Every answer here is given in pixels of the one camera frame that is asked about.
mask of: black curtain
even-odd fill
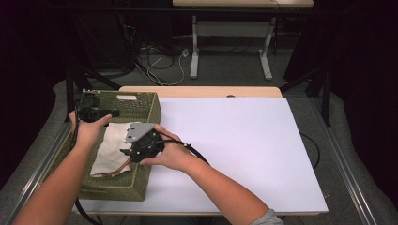
[[[64,69],[36,1],[0,4],[0,187],[36,139],[55,102]]]
[[[316,0],[314,9],[349,10],[353,17],[343,21],[310,20],[284,78],[293,81],[321,66],[337,50],[331,91],[344,101],[352,142],[360,159],[398,208],[395,166],[398,163],[398,8],[395,6],[391,0],[342,4]],[[336,38],[346,24],[350,27],[340,37],[346,43],[336,46]]]

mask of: olive green box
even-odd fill
[[[99,110],[119,110],[120,116],[114,117],[112,123],[146,122],[156,123],[161,121],[161,105],[156,93],[137,93],[119,91],[95,91],[99,98]],[[114,201],[143,201],[150,174],[150,166],[141,166],[133,163],[129,172],[123,172],[115,177],[91,177],[91,165],[102,143],[106,127],[102,129],[93,152],[89,167],[84,173],[84,180],[79,192],[79,198],[92,200]],[[44,173],[43,181],[58,167],[70,150],[72,134],[70,133],[57,151],[49,168]]]

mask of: person's left hand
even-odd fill
[[[69,114],[69,118],[70,121],[72,122],[72,132],[74,132],[74,129],[76,128],[75,111],[72,111]],[[83,148],[92,149],[96,145],[102,127],[109,124],[111,122],[111,119],[112,116],[108,114],[93,123],[86,123],[84,121],[80,121],[75,146],[81,146]]]

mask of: black device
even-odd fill
[[[131,123],[125,143],[131,143],[131,149],[120,149],[133,162],[140,162],[145,158],[153,158],[163,151],[164,143],[160,133],[151,123]]]
[[[98,91],[83,90],[79,101],[77,102],[77,112],[79,118],[87,123],[95,122],[107,114],[112,117],[118,117],[120,110],[100,110],[100,99],[96,97]]]

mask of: forearm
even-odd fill
[[[244,186],[193,158],[183,171],[205,192],[232,224],[250,224],[263,216],[268,207]]]
[[[76,200],[91,149],[76,146],[23,208],[15,224],[63,224]]]

